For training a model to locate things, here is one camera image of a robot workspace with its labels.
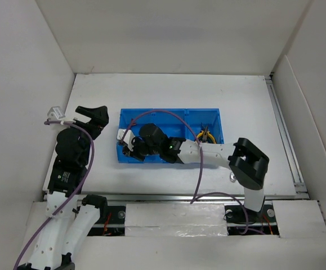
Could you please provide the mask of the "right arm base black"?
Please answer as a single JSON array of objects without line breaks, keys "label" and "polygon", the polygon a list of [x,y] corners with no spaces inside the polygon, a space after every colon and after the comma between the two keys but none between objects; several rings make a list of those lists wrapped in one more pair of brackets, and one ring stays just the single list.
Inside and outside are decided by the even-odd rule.
[{"label": "right arm base black", "polygon": [[239,205],[226,205],[224,220],[229,236],[243,235],[279,235],[278,223],[273,205],[265,204],[259,213],[247,210],[247,217]]}]

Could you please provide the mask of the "small yellow needle-nose pliers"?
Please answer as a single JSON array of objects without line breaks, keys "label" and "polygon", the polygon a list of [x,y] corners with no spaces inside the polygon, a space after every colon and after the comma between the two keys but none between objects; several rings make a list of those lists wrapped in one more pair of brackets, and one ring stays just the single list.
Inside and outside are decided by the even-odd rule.
[{"label": "small yellow needle-nose pliers", "polygon": [[216,144],[216,139],[212,135],[212,133],[209,131],[207,125],[203,125],[200,132],[197,135],[197,139],[202,143],[211,143]]}]

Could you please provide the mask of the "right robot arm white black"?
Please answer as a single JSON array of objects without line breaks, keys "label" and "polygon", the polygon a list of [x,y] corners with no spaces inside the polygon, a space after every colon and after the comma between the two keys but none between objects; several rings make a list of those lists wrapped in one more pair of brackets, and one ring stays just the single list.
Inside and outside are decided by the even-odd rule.
[{"label": "right robot arm white black", "polygon": [[270,159],[250,140],[239,138],[231,144],[196,142],[168,137],[153,123],[143,125],[138,136],[120,129],[117,139],[123,145],[123,154],[138,161],[158,156],[171,164],[199,163],[230,169],[244,188],[245,219],[256,221],[263,215],[264,180]]}]

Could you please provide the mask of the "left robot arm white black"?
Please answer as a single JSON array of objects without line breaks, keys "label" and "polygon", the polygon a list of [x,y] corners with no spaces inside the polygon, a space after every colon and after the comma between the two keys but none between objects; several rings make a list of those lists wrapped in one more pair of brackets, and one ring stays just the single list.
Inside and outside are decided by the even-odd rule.
[{"label": "left robot arm white black", "polygon": [[92,226],[108,217],[103,196],[87,195],[78,205],[95,157],[94,140],[109,122],[108,108],[78,106],[75,111],[89,121],[68,120],[59,107],[52,107],[44,122],[63,127],[56,137],[46,220],[23,247],[14,269],[75,269],[74,259]]}]

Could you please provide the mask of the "silver metal tool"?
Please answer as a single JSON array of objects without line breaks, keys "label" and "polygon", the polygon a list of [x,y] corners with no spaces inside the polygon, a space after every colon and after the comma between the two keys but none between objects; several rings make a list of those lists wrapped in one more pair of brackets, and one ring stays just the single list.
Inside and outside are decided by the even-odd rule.
[{"label": "silver metal tool", "polygon": [[235,182],[236,181],[236,177],[235,177],[235,175],[233,173],[230,174],[230,180],[232,182]]}]

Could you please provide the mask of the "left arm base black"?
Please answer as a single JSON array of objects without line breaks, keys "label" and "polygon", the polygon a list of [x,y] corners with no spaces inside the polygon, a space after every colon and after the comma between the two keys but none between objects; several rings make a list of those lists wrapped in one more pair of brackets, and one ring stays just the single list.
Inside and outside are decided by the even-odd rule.
[{"label": "left arm base black", "polygon": [[87,236],[123,236],[125,233],[125,206],[81,205],[73,209],[75,220],[72,228],[82,229]]}]

